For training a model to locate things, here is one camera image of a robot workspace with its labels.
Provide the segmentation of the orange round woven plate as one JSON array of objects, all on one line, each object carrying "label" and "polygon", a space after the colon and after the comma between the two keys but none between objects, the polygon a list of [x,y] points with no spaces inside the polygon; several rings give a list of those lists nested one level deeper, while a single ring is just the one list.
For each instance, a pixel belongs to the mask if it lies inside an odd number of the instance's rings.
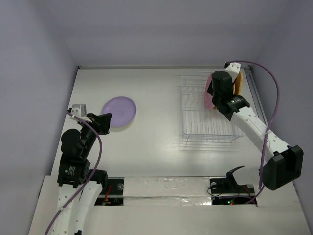
[{"label": "orange round woven plate", "polygon": [[234,95],[239,95],[240,94],[240,83],[234,83],[233,84],[233,91],[234,91]]}]

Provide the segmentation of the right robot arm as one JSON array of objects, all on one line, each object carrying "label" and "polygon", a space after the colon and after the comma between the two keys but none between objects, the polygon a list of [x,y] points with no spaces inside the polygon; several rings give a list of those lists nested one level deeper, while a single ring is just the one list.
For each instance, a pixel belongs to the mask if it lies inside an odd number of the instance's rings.
[{"label": "right robot arm", "polygon": [[232,124],[240,128],[261,152],[261,183],[270,190],[277,190],[301,175],[303,150],[291,146],[277,137],[258,118],[250,104],[233,93],[233,81],[229,73],[216,71],[211,74],[207,93],[218,111]]}]

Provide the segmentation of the purple round plate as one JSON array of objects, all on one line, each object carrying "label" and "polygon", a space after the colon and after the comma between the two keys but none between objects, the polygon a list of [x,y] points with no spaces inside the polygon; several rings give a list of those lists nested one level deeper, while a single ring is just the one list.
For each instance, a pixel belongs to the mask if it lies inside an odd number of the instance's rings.
[{"label": "purple round plate", "polygon": [[107,101],[101,114],[111,113],[111,127],[120,128],[129,125],[137,112],[135,102],[125,96],[117,96]]}]

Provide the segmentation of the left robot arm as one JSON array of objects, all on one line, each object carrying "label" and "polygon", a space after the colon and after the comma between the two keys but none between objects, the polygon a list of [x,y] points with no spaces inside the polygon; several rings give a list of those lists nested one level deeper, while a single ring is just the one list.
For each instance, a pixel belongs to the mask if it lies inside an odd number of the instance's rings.
[{"label": "left robot arm", "polygon": [[58,170],[57,212],[46,235],[82,235],[92,208],[101,193],[108,189],[106,171],[90,168],[88,155],[95,141],[109,133],[112,114],[68,114],[82,128],[68,129],[61,136],[61,158]]}]

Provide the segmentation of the pink round plate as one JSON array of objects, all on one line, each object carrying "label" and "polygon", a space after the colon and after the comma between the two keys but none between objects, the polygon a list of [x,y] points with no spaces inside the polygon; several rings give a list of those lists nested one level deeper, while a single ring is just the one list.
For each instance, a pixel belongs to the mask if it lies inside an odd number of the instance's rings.
[{"label": "pink round plate", "polygon": [[209,85],[211,84],[212,76],[208,77],[206,86],[205,86],[205,93],[204,93],[204,105],[206,109],[213,109],[214,104],[212,102],[212,95],[208,92]]}]

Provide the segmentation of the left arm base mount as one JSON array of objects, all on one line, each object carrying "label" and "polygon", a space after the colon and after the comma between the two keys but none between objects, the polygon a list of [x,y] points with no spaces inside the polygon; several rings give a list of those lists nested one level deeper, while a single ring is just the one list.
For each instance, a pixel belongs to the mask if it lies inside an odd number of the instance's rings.
[{"label": "left arm base mount", "polygon": [[109,178],[108,187],[99,194],[96,206],[123,206],[124,178]]}]

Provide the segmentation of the orange square woven tray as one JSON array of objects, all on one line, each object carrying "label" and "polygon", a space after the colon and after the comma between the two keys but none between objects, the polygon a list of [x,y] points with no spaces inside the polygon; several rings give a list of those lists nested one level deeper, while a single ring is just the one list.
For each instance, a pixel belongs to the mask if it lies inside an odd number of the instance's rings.
[{"label": "orange square woven tray", "polygon": [[240,71],[238,76],[236,77],[234,83],[240,83],[240,87],[242,88],[242,83],[243,83],[243,73]]}]

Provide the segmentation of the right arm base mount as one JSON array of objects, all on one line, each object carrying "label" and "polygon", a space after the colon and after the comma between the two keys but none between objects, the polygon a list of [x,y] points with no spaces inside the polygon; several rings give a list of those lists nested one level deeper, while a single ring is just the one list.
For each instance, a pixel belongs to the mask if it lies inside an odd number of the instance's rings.
[{"label": "right arm base mount", "polygon": [[210,187],[209,190],[212,194],[239,194],[239,193],[248,193],[253,195],[255,193],[254,187],[248,187],[247,184],[239,185],[235,180],[233,173],[244,166],[236,167],[226,173],[224,177],[210,178]]}]

